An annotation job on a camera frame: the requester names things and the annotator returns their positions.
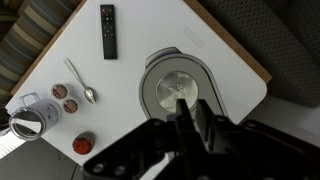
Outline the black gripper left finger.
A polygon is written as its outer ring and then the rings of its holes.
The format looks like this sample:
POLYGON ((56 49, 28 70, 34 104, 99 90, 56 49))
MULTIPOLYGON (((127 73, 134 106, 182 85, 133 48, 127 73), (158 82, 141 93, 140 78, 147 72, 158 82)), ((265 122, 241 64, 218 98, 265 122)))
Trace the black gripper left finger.
POLYGON ((205 149, 184 99, 178 99, 176 102, 175 126, 179 139, 179 151, 182 153, 186 165, 192 167, 200 162, 205 149))

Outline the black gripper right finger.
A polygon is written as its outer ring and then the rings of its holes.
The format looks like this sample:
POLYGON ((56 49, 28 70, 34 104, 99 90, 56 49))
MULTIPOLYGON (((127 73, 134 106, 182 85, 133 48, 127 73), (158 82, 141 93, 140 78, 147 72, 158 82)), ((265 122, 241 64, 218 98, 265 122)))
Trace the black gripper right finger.
POLYGON ((195 121, 203 140, 202 148, 198 148, 197 152, 201 160, 213 157, 238 159, 234 148, 234 137, 240 129, 228 117, 216 115, 204 99, 199 99, 195 121))

